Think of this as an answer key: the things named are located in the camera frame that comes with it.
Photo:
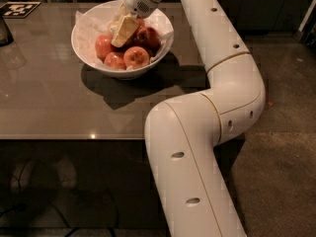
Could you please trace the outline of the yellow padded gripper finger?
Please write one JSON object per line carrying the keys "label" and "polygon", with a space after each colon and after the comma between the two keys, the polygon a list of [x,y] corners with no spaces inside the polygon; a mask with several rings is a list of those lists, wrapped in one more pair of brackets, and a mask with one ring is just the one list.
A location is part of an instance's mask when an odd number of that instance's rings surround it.
{"label": "yellow padded gripper finger", "polygon": [[128,10],[125,8],[124,2],[121,2],[114,16],[114,21],[123,22],[127,14]]}
{"label": "yellow padded gripper finger", "polygon": [[123,22],[118,22],[118,31],[115,37],[112,36],[112,45],[122,47],[138,29],[137,17],[128,13]]}

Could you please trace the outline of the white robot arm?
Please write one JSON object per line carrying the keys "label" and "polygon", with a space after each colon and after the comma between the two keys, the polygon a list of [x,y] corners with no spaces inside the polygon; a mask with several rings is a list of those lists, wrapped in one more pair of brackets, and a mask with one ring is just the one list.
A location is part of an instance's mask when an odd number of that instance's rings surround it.
{"label": "white robot arm", "polygon": [[[149,16],[161,0],[123,0]],[[247,237],[213,149],[259,118],[266,90],[249,49],[217,0],[181,0],[208,89],[166,100],[147,116],[147,155],[171,237]]]}

